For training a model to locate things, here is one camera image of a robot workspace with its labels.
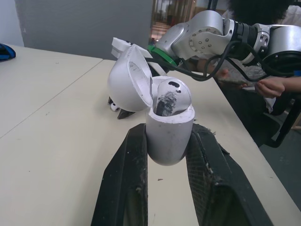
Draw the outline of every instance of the earbud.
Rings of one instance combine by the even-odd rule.
[[[120,110],[120,107],[118,107],[115,103],[111,104],[111,110],[114,112],[117,112]]]
[[[191,93],[184,82],[171,78],[161,82],[158,86],[156,115],[172,116],[185,111],[191,105]]]

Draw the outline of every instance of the green ring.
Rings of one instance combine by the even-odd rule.
[[[165,52],[163,52],[162,50],[160,50],[159,48],[155,47],[155,46],[148,46],[148,51],[151,53],[151,52],[154,52],[154,53],[157,53],[159,54],[163,59],[165,59],[168,63],[174,65],[174,66],[177,66],[177,64],[175,63],[175,61],[169,56],[167,55]]]

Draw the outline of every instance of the white cylinder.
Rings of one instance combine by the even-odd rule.
[[[162,117],[150,108],[146,115],[147,151],[158,164],[170,166],[177,164],[185,154],[195,111],[192,105],[184,112]]]

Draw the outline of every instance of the table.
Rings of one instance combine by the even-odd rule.
[[[94,60],[80,58],[82,62]],[[32,108],[25,120],[7,128],[9,132],[0,138],[0,225],[90,224],[105,167],[127,131],[145,122],[144,112],[116,119],[118,113],[106,104],[106,79],[114,61],[95,63],[38,109]],[[300,211],[214,80],[196,82],[177,72],[168,75],[189,86],[196,123],[216,132],[218,142],[244,170],[274,225],[300,225]],[[150,226],[198,225],[185,159],[171,167],[149,159],[148,190]]]

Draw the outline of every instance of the dark hair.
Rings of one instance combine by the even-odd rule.
[[[284,19],[294,0],[229,0],[229,10],[236,21],[248,25],[276,24]]]

